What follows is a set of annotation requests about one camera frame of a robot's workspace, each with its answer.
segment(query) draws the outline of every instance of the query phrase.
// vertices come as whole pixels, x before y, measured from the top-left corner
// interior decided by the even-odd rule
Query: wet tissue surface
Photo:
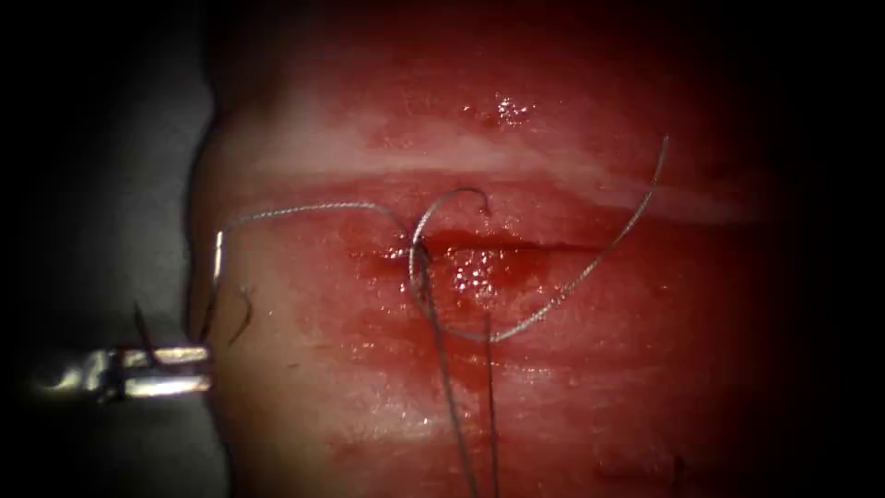
[[[312,16],[255,43],[273,56],[251,86],[235,57],[216,68],[205,246],[233,216],[311,203],[374,202],[414,227],[477,188],[487,212],[462,193],[428,219],[429,289],[443,328],[501,333],[611,243],[672,146],[647,212],[568,300],[490,351],[443,334],[448,378],[390,219],[329,209],[231,233],[220,309],[235,322],[248,285],[255,319],[219,340],[215,402],[246,489],[470,496],[444,382],[480,496],[777,494],[817,465],[800,194],[754,96],[692,33],[531,3]]]

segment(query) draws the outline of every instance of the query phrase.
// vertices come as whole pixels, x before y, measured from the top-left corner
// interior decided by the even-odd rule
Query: suture thread
[[[438,360],[440,366],[440,374],[442,377],[442,387],[446,397],[446,405],[449,411],[449,417],[451,419],[451,423],[455,432],[455,438],[458,445],[458,453],[461,459],[462,467],[465,472],[465,479],[468,489],[470,490],[470,495],[472,498],[478,498],[478,486],[476,475],[473,471],[473,466],[470,461],[470,455],[467,451],[466,441],[464,438],[464,434],[461,431],[461,421],[457,416],[457,406],[454,402],[454,387],[452,383],[452,378],[449,373],[449,361],[448,356],[445,354],[444,344],[443,344],[443,334],[453,334],[455,336],[461,338],[467,338],[475,341],[483,341],[486,344],[486,353],[487,353],[487,361],[488,361],[488,380],[489,380],[489,403],[490,403],[490,431],[491,431],[491,444],[492,444],[492,484],[494,495],[497,497],[499,495],[499,483],[498,483],[498,434],[497,434],[497,426],[496,426],[496,414],[494,409],[494,391],[492,385],[492,366],[491,366],[491,343],[498,342],[504,340],[506,338],[512,337],[523,330],[526,330],[530,326],[532,326],[535,322],[541,320],[545,314],[547,314],[554,307],[561,304],[563,301],[568,298],[569,295],[574,291],[574,289],[582,282],[587,276],[599,265],[602,259],[611,253],[619,244],[620,241],[629,233],[632,228],[635,226],[636,222],[644,213],[646,207],[648,206],[648,202],[651,198],[651,195],[657,185],[658,178],[660,176],[660,172],[663,169],[664,163],[667,158],[667,150],[669,146],[669,136],[664,136],[663,142],[661,144],[660,153],[658,154],[657,164],[655,166],[655,173],[652,176],[652,180],[649,184],[648,189],[643,195],[642,200],[640,201],[639,206],[634,210],[633,215],[621,229],[619,234],[609,243],[597,256],[594,260],[584,268],[584,270],[578,275],[578,277],[565,284],[561,287],[560,294],[554,298],[552,298],[548,304],[541,307],[531,315],[529,315],[525,320],[517,323],[515,326],[511,327],[504,332],[499,332],[497,334],[492,334],[490,330],[490,320],[486,317],[485,324],[485,333],[484,334],[475,334],[469,332],[463,332],[459,330],[447,329],[444,327],[440,321],[439,317],[436,313],[436,308],[433,304],[432,298],[432,288],[430,282],[430,273],[429,273],[429,265],[430,265],[430,254],[427,248],[423,245],[421,240],[421,234],[424,231],[424,227],[427,225],[430,220],[432,214],[448,199],[451,197],[462,194],[469,193],[475,194],[481,197],[483,201],[482,212],[488,214],[490,213],[489,207],[489,197],[488,195],[477,189],[477,188],[459,188],[449,193],[444,194],[443,196],[437,198],[431,206],[424,212],[424,214],[419,219],[418,225],[416,229],[411,233],[409,237],[409,230],[405,223],[403,223],[390,209],[387,207],[381,206],[379,204],[375,204],[372,202],[336,202],[336,203],[323,203],[323,204],[313,204],[307,206],[298,206],[298,207],[288,207],[284,209],[275,209],[270,211],[265,211],[261,213],[257,213],[249,216],[238,217],[230,226],[225,229],[218,231],[216,233],[216,245],[215,245],[215,258],[214,258],[214,267],[212,273],[212,285],[209,294],[209,302],[206,307],[206,314],[204,316],[203,325],[200,329],[200,341],[205,342],[207,340],[209,330],[212,326],[212,321],[216,314],[216,308],[218,305],[218,289],[219,289],[219,281],[222,273],[222,266],[224,260],[224,238],[227,233],[232,231],[234,228],[243,225],[245,223],[249,223],[252,221],[258,221],[262,219],[273,219],[280,218],[284,216],[289,216],[296,213],[302,213],[307,211],[315,211],[315,210],[323,210],[323,209],[369,209],[375,210],[386,216],[390,219],[400,230],[402,236],[406,240],[410,240],[409,248],[408,248],[408,280],[409,280],[409,288],[411,289],[411,293],[415,299],[415,303],[418,308],[427,316],[434,337],[435,348],[438,353]],[[248,293],[245,290],[242,290],[242,295],[247,303],[247,312],[246,317],[241,324],[238,331],[235,333],[233,338],[229,341],[229,345],[232,345],[244,332],[246,327],[249,325],[252,319],[252,301],[249,298]]]

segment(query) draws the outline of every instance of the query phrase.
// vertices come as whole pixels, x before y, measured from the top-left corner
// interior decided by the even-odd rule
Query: surgical suture
[[[257,222],[264,219],[281,218],[308,211],[317,211],[324,209],[367,209],[377,211],[394,223],[394,225],[399,229],[402,240],[408,241],[408,286],[416,305],[427,317],[428,322],[431,326],[433,342],[437,352],[437,360],[439,363],[440,375],[442,378],[442,389],[443,393],[445,394],[445,403],[448,408],[448,415],[452,423],[452,428],[454,430],[462,470],[464,472],[466,485],[471,498],[479,497],[477,476],[473,469],[470,454],[468,452],[466,444],[466,439],[463,431],[461,430],[461,421],[458,418],[457,414],[457,407],[454,400],[454,387],[452,377],[449,372],[449,358],[444,348],[443,335],[452,334],[453,336],[458,336],[460,338],[466,338],[485,343],[485,352],[488,362],[486,374],[489,383],[488,402],[490,410],[490,440],[492,451],[492,491],[493,496],[497,498],[497,496],[500,495],[498,481],[498,428],[495,411],[495,399],[493,389],[494,384],[492,378],[491,345],[492,343],[511,338],[516,334],[528,329],[534,323],[542,320],[550,310],[564,302],[573,293],[574,289],[578,285],[580,285],[590,275],[590,273],[592,273],[593,270],[596,269],[596,267],[599,266],[603,258],[611,253],[621,243],[624,237],[626,237],[627,234],[632,231],[639,218],[645,212],[649,200],[651,199],[652,193],[657,186],[658,178],[660,177],[661,171],[664,167],[664,163],[667,159],[668,147],[669,136],[664,136],[661,143],[660,151],[658,153],[657,163],[655,165],[655,171],[652,175],[651,182],[649,183],[648,188],[646,189],[642,199],[640,200],[638,207],[633,211],[632,216],[630,216],[630,218],[627,220],[618,235],[615,236],[615,238],[608,245],[606,245],[606,247],[603,248],[603,250],[600,251],[599,254],[597,254],[596,257],[586,267],[584,267],[584,269],[578,274],[577,278],[559,287],[560,292],[552,299],[550,299],[547,304],[534,311],[527,318],[523,319],[522,321],[516,323],[514,326],[511,326],[506,330],[493,333],[490,330],[491,320],[488,315],[485,316],[485,326],[482,333],[466,332],[463,330],[454,330],[445,327],[443,324],[440,323],[436,306],[434,304],[433,289],[431,286],[430,276],[431,254],[427,247],[424,245],[422,239],[425,227],[429,223],[432,215],[434,214],[434,212],[436,212],[437,209],[439,209],[442,204],[447,202],[452,197],[461,194],[477,196],[481,201],[480,212],[486,215],[489,215],[491,213],[489,196],[484,191],[477,188],[465,187],[455,189],[438,197],[433,203],[431,203],[428,209],[419,218],[418,223],[413,231],[410,231],[406,223],[398,218],[389,208],[373,202],[332,202],[323,204],[310,204],[306,206],[274,209],[253,215],[238,217],[230,225],[216,232],[211,287],[208,304],[206,306],[206,314],[204,316],[203,324],[200,329],[200,341],[205,342],[207,340],[209,330],[212,327],[213,318],[216,313],[216,308],[218,305],[219,283],[223,274],[222,269],[225,260],[224,247],[226,243],[226,238],[228,238],[228,234],[231,231],[246,223]],[[242,335],[243,331],[246,329],[246,327],[250,325],[252,321],[254,309],[250,292],[245,288],[241,288],[241,295],[246,301],[246,314],[241,323],[241,326],[230,339],[229,345],[232,345]],[[681,467],[679,467],[678,463],[678,466],[675,470],[676,478],[674,479],[673,484],[674,489],[676,490],[675,492],[678,492],[679,490],[679,485],[681,483],[682,477],[681,473],[682,469]]]
[[[452,334],[458,336],[460,338],[466,338],[470,340],[474,340],[476,342],[498,342],[510,337],[519,334],[520,332],[526,330],[531,327],[534,323],[542,320],[544,316],[550,312],[553,308],[562,304],[592,272],[602,260],[610,254],[627,236],[630,231],[632,231],[633,227],[635,227],[637,221],[645,212],[648,207],[649,200],[651,199],[652,193],[657,186],[658,179],[660,177],[661,171],[664,168],[664,163],[667,160],[667,151],[669,149],[669,136],[664,136],[661,148],[659,149],[659,153],[657,156],[657,163],[655,165],[655,171],[652,175],[652,179],[649,182],[649,186],[643,194],[642,199],[639,202],[638,207],[633,211],[632,216],[627,220],[624,224],[623,228],[620,230],[617,236],[603,248],[599,254],[586,266],[584,269],[578,274],[577,278],[574,280],[562,285],[559,287],[560,292],[551,298],[548,303],[541,308],[534,311],[531,315],[529,315],[524,320],[516,323],[510,328],[492,333],[490,336],[482,333],[476,332],[466,332],[462,330],[454,330],[448,327],[443,327],[442,330],[445,333]],[[489,196],[479,190],[477,188],[472,187],[464,187],[458,188],[453,191],[450,191],[442,196],[438,197],[433,203],[431,203],[430,207],[428,207],[427,211],[420,217],[418,224],[414,231],[411,231],[407,228],[407,225],[398,218],[389,208],[382,206],[380,204],[374,202],[331,202],[331,203],[321,203],[321,204],[310,204],[305,206],[296,206],[296,207],[286,207],[282,209],[273,209],[269,211],[259,212],[253,215],[245,215],[240,216],[235,219],[230,225],[225,227],[222,230],[216,232],[216,240],[215,240],[215,252],[213,255],[213,267],[212,267],[212,280],[211,280],[211,288],[209,293],[209,301],[206,306],[206,314],[204,316],[203,325],[201,327],[201,331],[199,334],[200,340],[205,341],[207,339],[207,335],[209,332],[209,328],[212,326],[213,317],[215,314],[215,308],[218,300],[218,283],[222,276],[222,269],[224,265],[224,247],[225,247],[225,238],[227,234],[237,227],[250,223],[256,222],[263,219],[275,219],[287,217],[293,214],[308,212],[308,211],[317,211],[317,210],[325,210],[325,209],[368,209],[379,212],[384,215],[388,219],[390,219],[396,227],[399,229],[401,236],[405,240],[409,240],[410,244],[408,247],[408,286],[411,290],[413,298],[415,299],[416,305],[418,308],[430,318],[430,310],[429,305],[427,304],[427,291],[426,286],[429,286],[430,283],[427,282],[425,285],[422,285],[422,279],[420,278],[420,267],[425,267],[430,263],[430,254],[427,249],[424,247],[421,235],[424,232],[427,223],[429,222],[433,213],[446,201],[451,199],[454,196],[459,194],[472,194],[478,196],[482,201],[481,211],[485,214],[490,214],[490,202]]]

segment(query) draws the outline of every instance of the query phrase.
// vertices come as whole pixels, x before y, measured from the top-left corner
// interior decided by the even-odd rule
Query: skin
[[[481,225],[476,199],[455,201],[435,219],[431,245],[450,247],[452,236],[468,251],[476,240],[542,251],[520,256],[491,301],[457,293],[436,269],[443,318],[476,330],[481,314],[462,311],[477,306],[496,326],[518,321],[549,299],[526,286],[568,281],[613,237],[670,133],[667,182],[630,244],[545,323],[495,345],[501,495],[744,496],[797,485],[797,469],[822,459],[829,414],[811,407],[830,377],[825,341],[797,311],[809,303],[801,268],[817,261],[813,250],[799,255],[812,244],[795,206],[809,190],[793,181],[801,158],[785,145],[790,136],[779,144],[788,160],[766,154],[770,127],[784,130],[773,108],[759,109],[769,101],[711,62],[701,34],[652,29],[660,13],[603,9],[578,22],[514,9],[511,21],[556,27],[533,31],[470,25],[462,14],[478,6],[422,8],[379,6],[363,17],[234,9],[212,25],[218,108],[192,191],[192,329],[205,318],[215,233],[235,217],[371,200],[415,220],[465,184],[489,192],[495,214]],[[442,27],[422,25],[428,17]],[[525,32],[513,37],[514,26]],[[471,65],[465,54],[476,46],[501,57]],[[422,55],[437,62],[420,65]],[[519,63],[502,63],[505,55]],[[458,70],[466,76],[453,81]],[[455,83],[468,89],[458,94]],[[503,117],[477,97],[505,88],[537,111]],[[463,102],[477,109],[466,121],[453,113]],[[565,228],[550,229],[551,219]],[[578,249],[551,249],[562,243]],[[468,496],[432,335],[399,291],[402,261],[379,264],[391,247],[402,247],[393,224],[364,213],[258,223],[228,237],[209,343],[236,494]],[[476,366],[485,354],[446,344],[490,496],[487,379]]]

